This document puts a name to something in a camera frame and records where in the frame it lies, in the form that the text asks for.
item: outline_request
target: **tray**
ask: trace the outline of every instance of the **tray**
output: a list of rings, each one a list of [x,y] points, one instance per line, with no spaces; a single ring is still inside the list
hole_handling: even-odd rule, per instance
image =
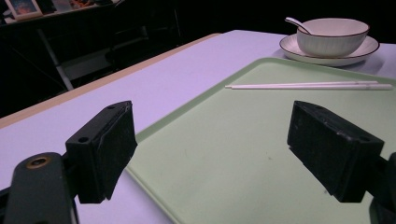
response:
[[[396,149],[396,91],[230,90],[225,85],[396,80],[277,58],[255,61],[138,133],[129,174],[175,223],[370,223],[287,145],[295,100],[322,105]]]

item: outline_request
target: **white bowl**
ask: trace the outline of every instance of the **white bowl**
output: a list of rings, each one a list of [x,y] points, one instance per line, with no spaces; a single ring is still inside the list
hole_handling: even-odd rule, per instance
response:
[[[303,22],[313,34],[297,29],[297,43],[306,54],[336,58],[353,53],[363,43],[370,26],[362,21],[343,18],[323,18]]]

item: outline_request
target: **spoon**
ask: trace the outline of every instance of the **spoon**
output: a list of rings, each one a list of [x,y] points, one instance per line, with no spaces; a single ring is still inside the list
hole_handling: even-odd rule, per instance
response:
[[[285,21],[290,22],[290,23],[292,23],[292,24],[294,24],[294,25],[296,25],[296,26],[300,26],[301,28],[303,28],[304,30],[306,30],[309,34],[311,34],[311,35],[313,34],[312,31],[311,31],[308,27],[306,27],[302,22],[297,21],[296,19],[294,19],[294,18],[292,18],[292,17],[287,17],[287,18],[285,19]]]

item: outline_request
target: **white plate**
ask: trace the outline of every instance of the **white plate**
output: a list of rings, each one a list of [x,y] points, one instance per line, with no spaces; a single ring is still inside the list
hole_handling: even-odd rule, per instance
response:
[[[361,46],[355,52],[341,58],[320,58],[310,56],[300,50],[297,44],[297,35],[289,35],[284,37],[280,43],[286,57],[304,62],[315,63],[327,66],[344,66],[348,64],[358,63],[365,60],[373,52],[379,49],[379,43],[374,38],[367,36]]]

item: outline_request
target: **pair of chopsticks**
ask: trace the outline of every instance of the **pair of chopsticks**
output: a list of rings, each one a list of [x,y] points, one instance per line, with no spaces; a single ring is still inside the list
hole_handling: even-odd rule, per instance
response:
[[[377,81],[335,81],[335,82],[300,82],[253,85],[228,85],[232,90],[392,90],[390,84],[380,84]]]

